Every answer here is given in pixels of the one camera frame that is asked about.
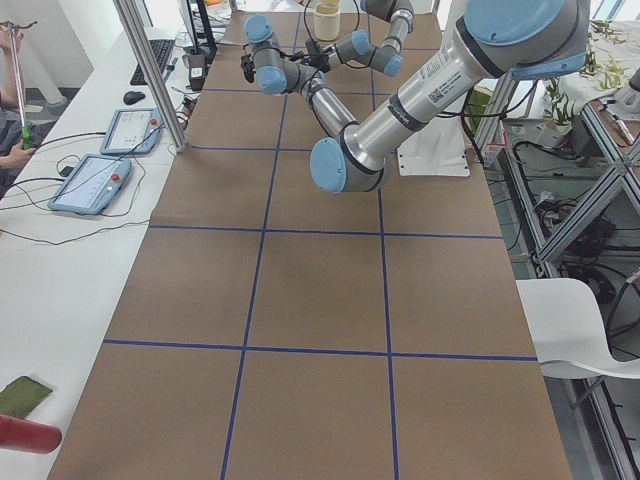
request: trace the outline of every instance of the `person's hand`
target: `person's hand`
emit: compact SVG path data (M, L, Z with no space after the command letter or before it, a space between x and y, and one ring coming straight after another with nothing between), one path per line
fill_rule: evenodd
M22 150L22 140L20 140L20 143L13 146L13 148L9 152L9 155L7 155L6 157L0 157L0 168L2 170L22 168L27 164L29 159L33 157L33 154L35 152L35 148Z
M22 37L24 37L24 33L18 32L16 37L16 50L20 51L20 44L22 43ZM4 27L0 27L0 49L4 51L5 54L11 52L11 38L9 37L8 29Z

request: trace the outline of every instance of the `red object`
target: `red object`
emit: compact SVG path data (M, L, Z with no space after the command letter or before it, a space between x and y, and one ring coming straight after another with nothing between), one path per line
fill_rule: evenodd
M59 428L0 415L0 448L23 452L53 452L62 441Z

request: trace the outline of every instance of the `tablet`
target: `tablet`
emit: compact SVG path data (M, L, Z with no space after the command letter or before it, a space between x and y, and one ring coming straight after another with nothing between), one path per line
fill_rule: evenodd
M102 155L146 154L158 143L162 117L156 108L116 110L102 142Z
M85 155L49 200L48 207L96 215L113 200L130 171L131 160L128 158Z

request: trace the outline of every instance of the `computer mouse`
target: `computer mouse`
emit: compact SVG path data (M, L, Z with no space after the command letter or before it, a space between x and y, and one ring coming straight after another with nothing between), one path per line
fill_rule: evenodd
M146 97L146 95L143 92L134 92L133 90L130 90L124 94L122 101L126 105L133 105L134 103L138 103L144 97Z

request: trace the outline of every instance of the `white chair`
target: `white chair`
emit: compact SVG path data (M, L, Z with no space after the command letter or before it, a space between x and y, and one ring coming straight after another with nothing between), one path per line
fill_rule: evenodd
M587 394L605 376L640 378L640 359L619 362L611 356L598 303L587 285L571 278L516 283L544 376L600 377Z

